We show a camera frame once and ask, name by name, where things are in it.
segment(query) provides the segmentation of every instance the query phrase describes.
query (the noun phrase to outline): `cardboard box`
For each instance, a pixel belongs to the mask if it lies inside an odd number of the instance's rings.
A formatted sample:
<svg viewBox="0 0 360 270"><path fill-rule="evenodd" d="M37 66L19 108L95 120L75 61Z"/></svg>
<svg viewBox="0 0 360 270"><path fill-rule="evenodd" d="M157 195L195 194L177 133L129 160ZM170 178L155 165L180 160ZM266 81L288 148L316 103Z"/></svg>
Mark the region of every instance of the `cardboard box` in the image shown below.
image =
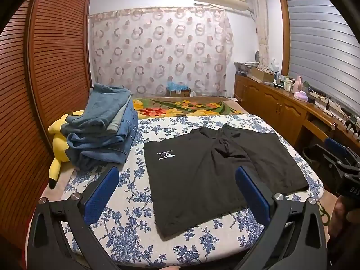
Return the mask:
<svg viewBox="0 0 360 270"><path fill-rule="evenodd" d="M251 68L250 73L257 79L261 80L262 82L271 82L272 83L275 78L275 75L265 73L264 71L260 71L257 68Z"/></svg>
<svg viewBox="0 0 360 270"><path fill-rule="evenodd" d="M165 97L190 97L191 89L170 91L166 88Z"/></svg>

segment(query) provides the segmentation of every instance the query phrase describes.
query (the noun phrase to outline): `louvered door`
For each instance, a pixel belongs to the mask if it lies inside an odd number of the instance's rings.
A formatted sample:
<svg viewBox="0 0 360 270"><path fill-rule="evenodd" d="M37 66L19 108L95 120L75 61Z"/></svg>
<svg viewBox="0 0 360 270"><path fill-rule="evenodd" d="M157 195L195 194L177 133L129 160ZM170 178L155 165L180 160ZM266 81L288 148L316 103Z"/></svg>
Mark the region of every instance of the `louvered door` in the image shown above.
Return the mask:
<svg viewBox="0 0 360 270"><path fill-rule="evenodd" d="M29 61L39 115L47 129L68 111L82 110L90 90L89 0L35 0Z"/></svg>
<svg viewBox="0 0 360 270"><path fill-rule="evenodd" d="M0 234L18 247L52 161L33 113L24 66L29 4L22 4L0 35Z"/></svg>

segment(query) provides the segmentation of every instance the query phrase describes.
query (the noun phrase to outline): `white wall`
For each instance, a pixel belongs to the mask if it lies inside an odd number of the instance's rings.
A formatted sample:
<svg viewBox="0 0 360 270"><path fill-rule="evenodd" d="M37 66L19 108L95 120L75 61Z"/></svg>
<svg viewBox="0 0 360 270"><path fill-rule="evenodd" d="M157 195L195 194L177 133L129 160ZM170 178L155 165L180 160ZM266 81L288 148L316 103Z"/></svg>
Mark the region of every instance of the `white wall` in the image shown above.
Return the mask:
<svg viewBox="0 0 360 270"><path fill-rule="evenodd" d="M194 2L195 0L90 0L89 14L142 7L193 7ZM227 96L232 96L236 73L233 62L254 61L259 46L255 22L249 11L240 14L228 11L227 15L234 34L233 56L226 69Z"/></svg>
<svg viewBox="0 0 360 270"><path fill-rule="evenodd" d="M280 0L266 0L269 20L269 59L275 59L280 72L283 64L283 16Z"/></svg>

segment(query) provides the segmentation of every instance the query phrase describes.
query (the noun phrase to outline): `pikachu plush toy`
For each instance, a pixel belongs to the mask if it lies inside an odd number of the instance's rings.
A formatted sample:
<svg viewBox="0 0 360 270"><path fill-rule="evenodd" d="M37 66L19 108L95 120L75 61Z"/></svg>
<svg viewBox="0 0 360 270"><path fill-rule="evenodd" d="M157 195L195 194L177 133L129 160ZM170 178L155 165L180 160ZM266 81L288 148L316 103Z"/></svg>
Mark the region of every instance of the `pikachu plush toy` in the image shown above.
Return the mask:
<svg viewBox="0 0 360 270"><path fill-rule="evenodd" d="M82 115L83 113L84 111L81 110L78 112L73 112L72 115ZM59 178L61 163L70 161L65 153L65 150L69 149L69 145L67 145L66 138L60 132L61 126L66 123L65 119L67 116L68 114L64 114L61 119L57 120L49 127L49 133L54 135L53 152L55 156L49 169L50 189L55 188L56 182Z"/></svg>

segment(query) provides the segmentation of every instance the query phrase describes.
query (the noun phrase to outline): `gray roller blind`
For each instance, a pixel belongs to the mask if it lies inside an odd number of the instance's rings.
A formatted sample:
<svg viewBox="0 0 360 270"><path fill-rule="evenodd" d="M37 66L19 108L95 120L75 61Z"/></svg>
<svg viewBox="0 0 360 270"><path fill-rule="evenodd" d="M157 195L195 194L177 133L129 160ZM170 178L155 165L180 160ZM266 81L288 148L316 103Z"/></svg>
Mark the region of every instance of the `gray roller blind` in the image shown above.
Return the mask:
<svg viewBox="0 0 360 270"><path fill-rule="evenodd" d="M360 114L360 45L329 0L287 0L289 76L302 76Z"/></svg>

